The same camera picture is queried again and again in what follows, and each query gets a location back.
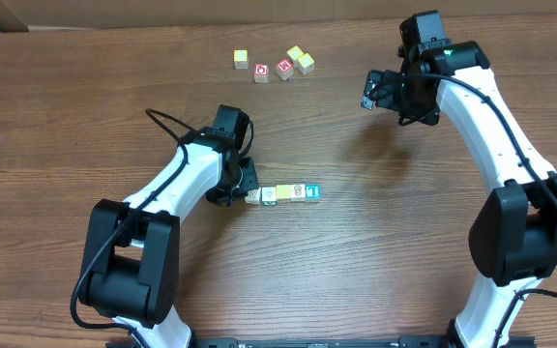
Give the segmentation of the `white block blue letter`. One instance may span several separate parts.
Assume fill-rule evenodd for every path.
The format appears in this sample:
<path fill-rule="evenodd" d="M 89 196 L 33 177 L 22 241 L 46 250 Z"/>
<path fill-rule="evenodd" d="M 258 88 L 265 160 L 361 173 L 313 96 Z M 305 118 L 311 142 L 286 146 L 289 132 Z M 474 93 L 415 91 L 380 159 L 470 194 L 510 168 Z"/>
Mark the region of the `white block blue letter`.
<path fill-rule="evenodd" d="M 321 187 L 314 184 L 305 184 L 307 202 L 318 202 L 321 199 Z"/>

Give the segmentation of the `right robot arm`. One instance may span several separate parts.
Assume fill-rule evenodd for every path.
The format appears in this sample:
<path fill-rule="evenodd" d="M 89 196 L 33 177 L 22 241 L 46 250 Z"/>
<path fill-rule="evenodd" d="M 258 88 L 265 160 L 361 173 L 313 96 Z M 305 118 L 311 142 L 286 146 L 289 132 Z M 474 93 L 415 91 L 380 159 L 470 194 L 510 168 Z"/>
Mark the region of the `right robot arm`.
<path fill-rule="evenodd" d="M 478 275 L 465 307 L 442 335 L 411 335 L 402 347 L 531 347 L 510 329 L 557 267 L 557 171 L 506 106 L 475 42 L 454 43 L 436 11 L 399 27 L 398 71 L 369 72 L 361 105 L 395 111 L 401 126 L 449 118 L 478 166 L 487 198 L 468 244 Z"/>

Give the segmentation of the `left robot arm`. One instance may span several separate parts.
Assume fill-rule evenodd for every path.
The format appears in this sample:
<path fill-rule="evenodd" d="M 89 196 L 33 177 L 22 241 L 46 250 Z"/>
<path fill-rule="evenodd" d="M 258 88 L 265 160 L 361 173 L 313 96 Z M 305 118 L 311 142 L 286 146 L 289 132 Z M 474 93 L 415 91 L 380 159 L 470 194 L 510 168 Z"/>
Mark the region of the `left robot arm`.
<path fill-rule="evenodd" d="M 174 306 L 180 227 L 201 198 L 228 207 L 258 189 L 253 136 L 248 114 L 220 105 L 211 126 L 174 138 L 174 158 L 144 188 L 95 205 L 70 301 L 79 327 L 124 330 L 135 347 L 195 346 Z"/>

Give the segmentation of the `white block yellow sides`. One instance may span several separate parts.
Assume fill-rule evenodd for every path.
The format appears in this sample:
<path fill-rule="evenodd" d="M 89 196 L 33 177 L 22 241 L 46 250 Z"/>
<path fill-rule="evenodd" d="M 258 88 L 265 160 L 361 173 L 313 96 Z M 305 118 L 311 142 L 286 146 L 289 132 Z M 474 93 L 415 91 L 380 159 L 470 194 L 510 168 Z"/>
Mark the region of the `white block yellow sides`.
<path fill-rule="evenodd" d="M 306 185 L 294 184 L 290 186 L 290 201 L 303 202 L 306 200 Z"/>

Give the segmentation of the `white picture block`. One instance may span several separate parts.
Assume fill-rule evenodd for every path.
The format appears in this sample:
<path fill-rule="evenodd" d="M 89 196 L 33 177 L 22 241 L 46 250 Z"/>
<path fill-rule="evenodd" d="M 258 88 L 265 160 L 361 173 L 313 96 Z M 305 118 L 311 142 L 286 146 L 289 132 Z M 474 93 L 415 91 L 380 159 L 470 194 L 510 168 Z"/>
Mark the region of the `white picture block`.
<path fill-rule="evenodd" d="M 245 202 L 247 204 L 259 205 L 261 203 L 261 189 L 256 188 L 249 190 L 245 195 Z"/>

